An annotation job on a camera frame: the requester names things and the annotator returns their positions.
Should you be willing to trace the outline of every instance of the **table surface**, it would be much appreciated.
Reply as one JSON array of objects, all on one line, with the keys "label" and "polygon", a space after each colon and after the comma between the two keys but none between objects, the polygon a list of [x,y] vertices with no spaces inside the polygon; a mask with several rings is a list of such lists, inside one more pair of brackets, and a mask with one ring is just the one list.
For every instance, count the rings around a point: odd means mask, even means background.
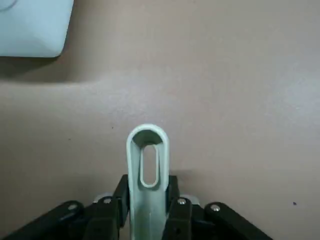
[{"label": "table surface", "polygon": [[112,191],[128,134],[153,123],[184,193],[274,239],[319,239],[319,11],[317,0],[75,1],[61,57],[0,58],[0,236]]}]

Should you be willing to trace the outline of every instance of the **white box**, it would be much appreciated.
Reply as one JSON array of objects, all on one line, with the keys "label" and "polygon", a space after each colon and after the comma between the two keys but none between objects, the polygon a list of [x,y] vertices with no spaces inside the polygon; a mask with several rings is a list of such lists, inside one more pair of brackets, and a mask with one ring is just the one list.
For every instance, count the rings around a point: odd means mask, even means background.
[{"label": "white box", "polygon": [[59,56],[74,0],[0,0],[0,56]]}]

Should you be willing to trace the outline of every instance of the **metal screw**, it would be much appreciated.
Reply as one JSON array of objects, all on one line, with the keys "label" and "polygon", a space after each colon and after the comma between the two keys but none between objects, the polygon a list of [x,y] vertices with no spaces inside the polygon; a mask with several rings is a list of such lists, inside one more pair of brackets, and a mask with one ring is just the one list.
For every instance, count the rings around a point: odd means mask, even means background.
[{"label": "metal screw", "polygon": [[76,209],[78,206],[76,204],[71,204],[69,207],[68,207],[68,210],[73,210],[73,209]]},{"label": "metal screw", "polygon": [[111,203],[111,198],[106,198],[105,200],[103,200],[104,204],[109,204]]},{"label": "metal screw", "polygon": [[178,199],[178,204],[185,205],[186,203],[187,203],[187,201],[184,198],[179,198]]},{"label": "metal screw", "polygon": [[211,205],[211,210],[214,212],[220,212],[220,207],[218,205]]}]

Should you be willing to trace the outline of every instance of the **white plastic part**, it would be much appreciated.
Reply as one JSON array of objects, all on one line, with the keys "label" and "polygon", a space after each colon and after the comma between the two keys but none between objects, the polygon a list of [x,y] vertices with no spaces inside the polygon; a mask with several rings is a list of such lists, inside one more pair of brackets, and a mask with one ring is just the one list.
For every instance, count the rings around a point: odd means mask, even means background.
[{"label": "white plastic part", "polygon": [[[156,177],[153,184],[144,181],[144,148],[155,148]],[[161,240],[165,228],[166,190],[169,184],[169,139],[158,126],[136,127],[126,141],[128,184],[130,191],[131,240]]]},{"label": "white plastic part", "polygon": [[61,54],[74,0],[0,0],[0,56]]}]

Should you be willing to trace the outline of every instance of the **oval hole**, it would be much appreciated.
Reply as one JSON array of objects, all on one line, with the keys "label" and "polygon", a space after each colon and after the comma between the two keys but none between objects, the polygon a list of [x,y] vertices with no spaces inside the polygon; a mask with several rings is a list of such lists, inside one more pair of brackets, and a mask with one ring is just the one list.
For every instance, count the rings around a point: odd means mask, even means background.
[{"label": "oval hole", "polygon": [[152,185],[156,181],[156,149],[153,145],[148,145],[143,150],[143,181]]}]

